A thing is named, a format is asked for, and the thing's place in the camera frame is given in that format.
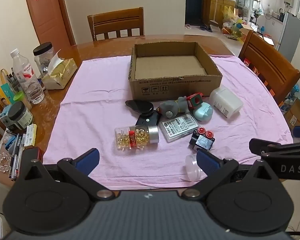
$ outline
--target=gray ribbed surface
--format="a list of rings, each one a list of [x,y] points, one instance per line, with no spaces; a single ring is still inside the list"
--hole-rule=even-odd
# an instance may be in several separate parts
[[[181,199],[176,191],[126,191],[112,201],[99,202],[80,225],[53,236],[26,236],[17,232],[8,240],[288,240],[285,233],[250,237],[226,233],[198,202]]]

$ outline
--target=gray toy figurine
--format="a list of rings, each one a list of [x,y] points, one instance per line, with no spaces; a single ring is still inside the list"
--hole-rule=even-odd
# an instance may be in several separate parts
[[[175,101],[164,101],[160,103],[156,110],[158,113],[165,115],[168,118],[175,117],[178,113],[188,114],[190,112],[188,109],[187,97],[179,97],[178,100]]]

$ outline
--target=gold tissue package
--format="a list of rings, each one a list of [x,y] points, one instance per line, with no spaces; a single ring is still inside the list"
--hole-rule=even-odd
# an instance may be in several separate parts
[[[66,59],[53,69],[51,75],[46,74],[42,83],[48,90],[64,89],[77,69],[73,58]]]

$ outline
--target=red wheel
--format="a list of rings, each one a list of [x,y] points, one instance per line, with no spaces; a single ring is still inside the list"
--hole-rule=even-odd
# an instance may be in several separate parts
[[[207,132],[206,132],[206,137],[207,137],[208,139],[212,139],[213,136],[214,136],[214,133],[213,133],[213,132],[211,132],[211,131],[207,131]]]
[[[198,131],[198,134],[201,134],[201,135],[204,135],[206,132],[205,128],[203,128],[203,127],[199,127],[197,131]]]

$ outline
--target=green lid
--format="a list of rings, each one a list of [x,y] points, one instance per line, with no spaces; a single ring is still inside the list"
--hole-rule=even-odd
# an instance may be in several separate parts
[[[16,93],[13,97],[13,101],[21,101],[25,97],[25,94],[22,91]]]

